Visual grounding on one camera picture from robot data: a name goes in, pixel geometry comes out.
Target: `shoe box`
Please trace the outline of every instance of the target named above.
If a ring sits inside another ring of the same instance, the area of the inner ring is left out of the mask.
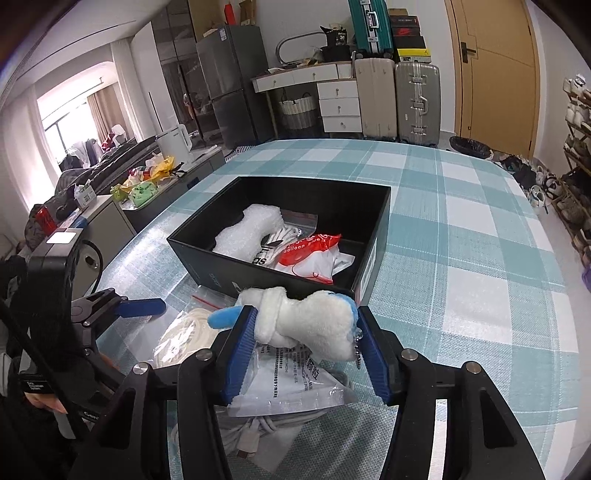
[[[387,186],[291,177],[237,177],[192,214],[168,243],[199,285],[237,297],[246,288],[285,287],[303,299],[318,290],[369,301],[384,257],[391,189]],[[212,252],[215,237],[243,218],[252,204],[317,215],[316,233],[341,234],[339,249],[353,264],[322,284]]]

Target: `wooden door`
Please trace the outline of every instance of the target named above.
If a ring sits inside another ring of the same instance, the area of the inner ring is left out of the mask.
[[[454,57],[461,65],[459,134],[530,158],[539,103],[537,50],[523,0],[450,1],[459,48]]]

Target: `blue plush ear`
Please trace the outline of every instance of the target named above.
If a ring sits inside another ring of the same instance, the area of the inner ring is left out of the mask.
[[[359,313],[358,313],[357,305],[355,304],[355,301],[351,297],[348,297],[347,295],[343,295],[342,293],[332,293],[331,295],[335,295],[338,298],[347,301],[347,303],[349,304],[349,307],[351,307],[351,313],[353,314],[353,326],[357,325],[357,318],[358,318]]]
[[[207,324],[216,330],[232,328],[234,327],[236,320],[238,320],[241,311],[242,305],[218,310],[207,317]]]

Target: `black trash bag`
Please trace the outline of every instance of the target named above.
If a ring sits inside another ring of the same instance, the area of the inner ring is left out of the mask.
[[[490,157],[492,153],[492,150],[488,145],[471,138],[451,137],[449,139],[449,144],[459,153],[470,155],[471,157],[484,159]]]

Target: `red plastic bag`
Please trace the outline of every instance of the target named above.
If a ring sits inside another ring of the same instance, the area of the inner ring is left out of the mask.
[[[332,285],[332,275],[350,266],[355,257],[339,251],[340,235],[317,233],[289,245],[280,253],[276,270]]]

